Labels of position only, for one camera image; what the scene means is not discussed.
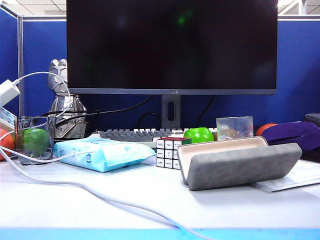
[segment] ceiling light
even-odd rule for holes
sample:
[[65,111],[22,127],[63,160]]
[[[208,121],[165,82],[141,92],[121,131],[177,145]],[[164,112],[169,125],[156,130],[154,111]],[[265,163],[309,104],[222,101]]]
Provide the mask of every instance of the ceiling light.
[[16,0],[3,0],[5,4],[19,4]]

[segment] silver robot figurine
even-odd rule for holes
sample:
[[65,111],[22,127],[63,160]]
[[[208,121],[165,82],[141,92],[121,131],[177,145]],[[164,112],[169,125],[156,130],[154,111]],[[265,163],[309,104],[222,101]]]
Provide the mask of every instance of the silver robot figurine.
[[[66,85],[68,85],[68,65],[67,60],[54,59],[51,61],[49,65],[49,72],[59,75]],[[71,108],[70,111],[85,111],[86,107],[82,104],[78,95],[71,94],[71,98],[68,96],[65,85],[61,83],[58,77],[53,75],[48,75],[47,77],[47,85],[52,91],[55,93],[55,100],[51,106],[51,112],[55,111],[63,111],[65,110],[70,102]],[[79,116],[85,115],[85,113],[64,113],[56,118],[55,124],[57,125],[59,122]],[[85,136],[87,122],[85,117],[79,117],[76,119],[72,119],[70,121],[65,122],[60,126],[56,126],[55,128],[55,139],[79,139]]]

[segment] gray glasses case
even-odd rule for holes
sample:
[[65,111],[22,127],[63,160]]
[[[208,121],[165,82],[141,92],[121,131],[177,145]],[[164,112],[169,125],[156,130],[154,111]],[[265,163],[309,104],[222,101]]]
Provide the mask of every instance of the gray glasses case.
[[177,154],[183,182],[197,191],[281,178],[302,150],[296,143],[269,146],[255,136],[182,145]]

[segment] glass cup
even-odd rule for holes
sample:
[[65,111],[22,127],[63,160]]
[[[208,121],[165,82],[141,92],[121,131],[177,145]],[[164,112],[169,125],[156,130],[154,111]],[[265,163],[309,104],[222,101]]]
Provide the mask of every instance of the glass cup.
[[[38,160],[53,157],[56,117],[19,116],[15,120],[15,148],[18,153]],[[18,156],[22,165],[41,164]]]
[[254,135],[252,116],[217,118],[216,128],[218,141],[253,137]]

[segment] blue fabric wall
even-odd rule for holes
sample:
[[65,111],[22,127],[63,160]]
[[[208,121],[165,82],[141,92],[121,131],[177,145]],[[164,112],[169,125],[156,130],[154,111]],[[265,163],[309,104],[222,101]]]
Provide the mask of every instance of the blue fabric wall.
[[[25,73],[46,71],[52,59],[66,58],[66,22],[24,23]],[[276,95],[215,96],[200,125],[214,127],[216,118],[253,116],[254,126],[303,120],[307,113],[320,113],[320,21],[279,21]],[[47,112],[54,94],[46,87],[47,76],[30,77],[25,86],[26,115]],[[80,96],[89,110],[116,110],[143,101],[145,95]],[[182,96],[183,128],[196,122],[210,96]],[[154,96],[143,106],[122,113],[99,116],[94,129],[136,128],[146,113],[161,114],[161,98]],[[141,128],[159,128],[154,115],[141,121]]]
[[[18,78],[18,28],[17,19],[0,9],[0,83]],[[15,115],[19,114],[16,97],[4,106]]]
[[[65,21],[23,22],[24,74],[48,71],[53,59],[67,58]],[[24,80],[24,114],[39,116],[47,113],[55,94],[47,87],[46,74],[33,75]]]

